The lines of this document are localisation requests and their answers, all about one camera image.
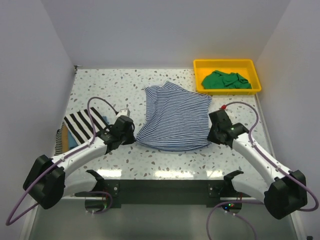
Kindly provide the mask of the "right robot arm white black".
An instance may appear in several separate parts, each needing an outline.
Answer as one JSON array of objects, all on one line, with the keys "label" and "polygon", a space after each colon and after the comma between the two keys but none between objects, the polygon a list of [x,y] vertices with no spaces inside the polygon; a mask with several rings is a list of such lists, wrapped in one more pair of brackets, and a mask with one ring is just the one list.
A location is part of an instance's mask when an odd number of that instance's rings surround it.
[{"label": "right robot arm white black", "polygon": [[301,209],[307,203],[306,177],[299,171],[291,171],[273,158],[249,135],[241,123],[233,124],[225,110],[209,114],[211,128],[207,139],[218,145],[226,145],[242,155],[261,175],[266,188],[255,186],[253,181],[238,178],[243,171],[235,170],[224,176],[223,192],[230,197],[243,193],[264,204],[268,212],[280,220]]}]

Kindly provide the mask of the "blue white striped tank top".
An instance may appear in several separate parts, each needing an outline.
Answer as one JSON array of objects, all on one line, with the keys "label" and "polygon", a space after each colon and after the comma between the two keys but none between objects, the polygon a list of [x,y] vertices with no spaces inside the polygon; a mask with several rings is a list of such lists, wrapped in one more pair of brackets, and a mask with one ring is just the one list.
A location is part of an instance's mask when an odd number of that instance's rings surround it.
[{"label": "blue white striped tank top", "polygon": [[145,123],[136,135],[142,145],[163,151],[191,151],[210,144],[209,95],[166,81],[145,88]]}]

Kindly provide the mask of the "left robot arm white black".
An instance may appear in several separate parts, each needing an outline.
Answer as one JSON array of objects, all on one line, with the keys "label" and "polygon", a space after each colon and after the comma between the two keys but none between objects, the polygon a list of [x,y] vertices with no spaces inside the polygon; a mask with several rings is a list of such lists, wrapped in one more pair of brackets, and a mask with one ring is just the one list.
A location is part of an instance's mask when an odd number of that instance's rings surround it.
[{"label": "left robot arm white black", "polygon": [[108,130],[99,131],[78,147],[53,157],[39,156],[23,184],[23,189],[43,208],[50,209],[61,198],[88,192],[99,196],[104,184],[87,177],[69,180],[68,177],[88,162],[102,157],[121,145],[135,142],[134,121],[125,115],[118,117]]}]

